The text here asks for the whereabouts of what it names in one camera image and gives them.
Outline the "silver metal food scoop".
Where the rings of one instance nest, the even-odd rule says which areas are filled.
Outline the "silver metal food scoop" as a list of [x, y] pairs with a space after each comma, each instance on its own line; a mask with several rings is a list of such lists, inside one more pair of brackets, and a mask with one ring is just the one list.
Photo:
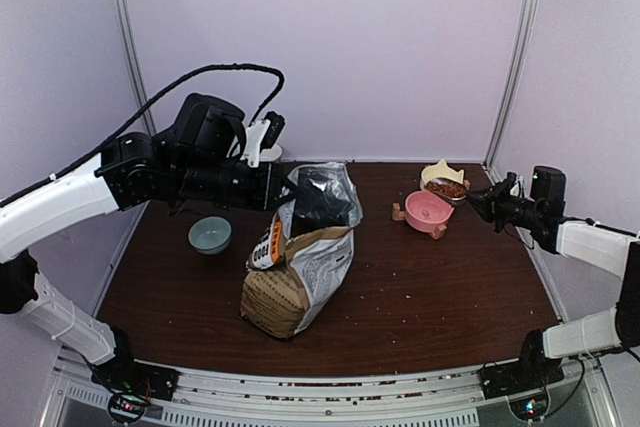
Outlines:
[[468, 189], [463, 183], [436, 177], [424, 184], [424, 188], [451, 205], [458, 205], [467, 198]]

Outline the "brown dog food bag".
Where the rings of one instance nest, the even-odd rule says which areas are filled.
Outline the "brown dog food bag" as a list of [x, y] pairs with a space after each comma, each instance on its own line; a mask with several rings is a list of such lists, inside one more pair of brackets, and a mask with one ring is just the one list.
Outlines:
[[300, 165], [296, 199], [274, 210], [251, 251], [240, 315], [276, 339], [307, 329], [342, 285], [363, 209], [347, 164]]

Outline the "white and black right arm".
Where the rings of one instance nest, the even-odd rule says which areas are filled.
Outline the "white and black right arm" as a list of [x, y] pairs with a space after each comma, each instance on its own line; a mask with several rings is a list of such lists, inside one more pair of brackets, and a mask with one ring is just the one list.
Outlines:
[[466, 200], [495, 232], [525, 231], [538, 250], [619, 281], [618, 297], [597, 313], [530, 332], [513, 366], [519, 387], [530, 389], [565, 358], [630, 352], [639, 355], [639, 232], [565, 213], [566, 175], [538, 165], [529, 192], [518, 176], [506, 177]]

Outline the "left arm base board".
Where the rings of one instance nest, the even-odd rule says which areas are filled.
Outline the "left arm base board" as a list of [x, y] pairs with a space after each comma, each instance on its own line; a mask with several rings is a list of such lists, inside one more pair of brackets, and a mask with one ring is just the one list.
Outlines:
[[150, 402], [140, 396], [116, 392], [107, 402], [107, 413], [116, 422], [121, 424], [140, 420], [150, 406]]

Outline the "right arm base board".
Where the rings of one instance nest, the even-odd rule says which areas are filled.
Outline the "right arm base board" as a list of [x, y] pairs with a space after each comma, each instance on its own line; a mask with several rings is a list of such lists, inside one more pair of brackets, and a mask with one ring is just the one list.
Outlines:
[[543, 419], [547, 415], [549, 407], [549, 395], [544, 392], [509, 399], [511, 414], [519, 421], [526, 423]]

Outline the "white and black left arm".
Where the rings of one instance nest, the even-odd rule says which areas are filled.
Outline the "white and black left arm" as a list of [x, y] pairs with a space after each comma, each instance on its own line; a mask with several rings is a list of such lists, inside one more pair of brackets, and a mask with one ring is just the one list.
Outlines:
[[80, 353], [123, 391], [144, 380], [128, 336], [77, 308], [40, 272], [30, 247], [82, 221], [148, 201], [175, 209], [188, 200], [272, 211], [289, 182], [276, 162], [263, 162], [285, 126], [270, 111], [244, 121], [233, 104], [193, 93], [174, 123], [154, 136], [119, 135], [70, 172], [1, 203], [1, 312], [24, 315], [53, 340]]

